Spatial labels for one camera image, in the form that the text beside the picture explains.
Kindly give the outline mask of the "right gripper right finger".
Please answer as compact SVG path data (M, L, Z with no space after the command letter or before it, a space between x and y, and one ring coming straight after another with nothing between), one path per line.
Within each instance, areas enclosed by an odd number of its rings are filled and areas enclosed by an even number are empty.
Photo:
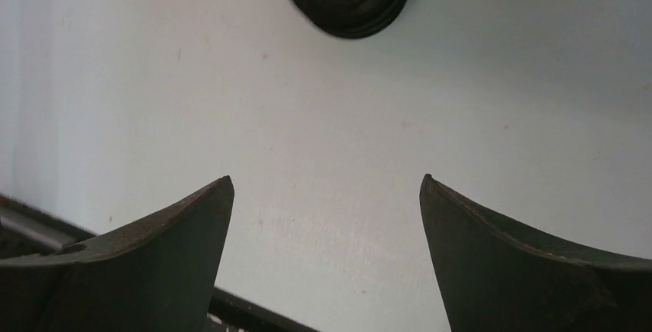
M540 231L426 175L424 233L453 331L649 331L651 262Z

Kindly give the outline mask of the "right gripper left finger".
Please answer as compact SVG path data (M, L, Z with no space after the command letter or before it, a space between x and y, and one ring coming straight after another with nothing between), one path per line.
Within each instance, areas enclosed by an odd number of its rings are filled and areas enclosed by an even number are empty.
M234 202L229 177L106 234L1 262L3 331L200 331Z

